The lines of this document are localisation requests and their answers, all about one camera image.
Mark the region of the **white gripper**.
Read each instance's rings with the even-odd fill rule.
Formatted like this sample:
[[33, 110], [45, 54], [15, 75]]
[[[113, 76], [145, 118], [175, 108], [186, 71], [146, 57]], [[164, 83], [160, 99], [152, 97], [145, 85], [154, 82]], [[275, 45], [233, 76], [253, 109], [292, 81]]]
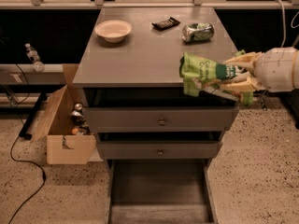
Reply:
[[285, 92], [295, 89], [295, 48], [274, 48], [265, 53], [250, 52], [233, 57], [225, 64], [245, 68], [248, 72], [224, 79], [219, 87], [226, 91]]

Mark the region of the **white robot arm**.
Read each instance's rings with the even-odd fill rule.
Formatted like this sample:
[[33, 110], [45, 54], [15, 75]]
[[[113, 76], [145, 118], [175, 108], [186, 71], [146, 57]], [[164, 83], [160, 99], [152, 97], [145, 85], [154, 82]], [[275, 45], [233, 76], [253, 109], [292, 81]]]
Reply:
[[222, 82], [220, 87], [224, 90], [285, 92], [299, 89], [299, 50], [293, 47], [250, 52], [224, 63], [247, 70]]

